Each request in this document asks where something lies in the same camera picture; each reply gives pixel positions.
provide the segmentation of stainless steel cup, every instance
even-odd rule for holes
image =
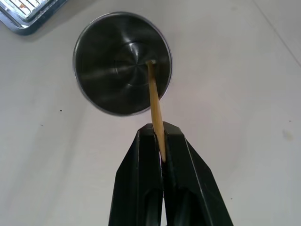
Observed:
[[[158,95],[167,90],[172,57],[161,32],[132,13],[109,13],[90,23],[73,53],[73,67],[83,94],[97,108],[133,115],[150,107],[147,60],[155,60]]]

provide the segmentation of white table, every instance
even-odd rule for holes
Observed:
[[[300,225],[301,57],[250,0],[70,0],[32,36],[0,24],[0,225],[107,225],[115,172],[151,121],[102,113],[78,89],[75,42],[112,11],[166,37],[163,118],[211,168],[234,225]]]

